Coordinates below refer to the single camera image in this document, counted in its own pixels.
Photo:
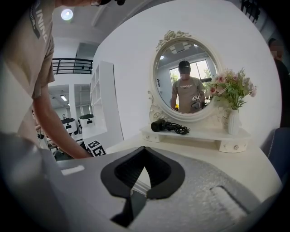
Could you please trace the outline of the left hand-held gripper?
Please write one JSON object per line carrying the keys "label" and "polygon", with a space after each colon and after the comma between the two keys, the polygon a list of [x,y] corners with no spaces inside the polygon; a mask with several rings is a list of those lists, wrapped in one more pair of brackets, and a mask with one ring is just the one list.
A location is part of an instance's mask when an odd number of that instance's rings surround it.
{"label": "left hand-held gripper", "polygon": [[87,150],[94,157],[106,155],[106,152],[103,149],[101,143],[98,142],[97,140],[94,140],[94,141],[88,143]]}

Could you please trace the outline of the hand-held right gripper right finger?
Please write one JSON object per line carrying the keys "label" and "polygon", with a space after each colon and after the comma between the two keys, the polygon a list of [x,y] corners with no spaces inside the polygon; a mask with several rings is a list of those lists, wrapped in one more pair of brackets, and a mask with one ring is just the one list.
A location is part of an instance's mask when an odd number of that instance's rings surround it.
{"label": "hand-held right gripper right finger", "polygon": [[184,168],[175,160],[145,147],[145,169],[148,172],[151,189],[148,199],[165,199],[174,194],[185,180]]}

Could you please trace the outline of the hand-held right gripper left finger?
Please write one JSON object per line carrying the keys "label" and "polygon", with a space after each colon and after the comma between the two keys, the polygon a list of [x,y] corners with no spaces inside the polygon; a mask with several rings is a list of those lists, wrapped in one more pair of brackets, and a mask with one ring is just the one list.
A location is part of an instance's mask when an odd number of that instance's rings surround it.
{"label": "hand-held right gripper left finger", "polygon": [[101,171],[101,181],[108,192],[126,200],[122,212],[111,218],[111,221],[123,227],[128,227],[145,206],[145,195],[133,190],[145,167],[144,151],[142,146],[109,163]]}

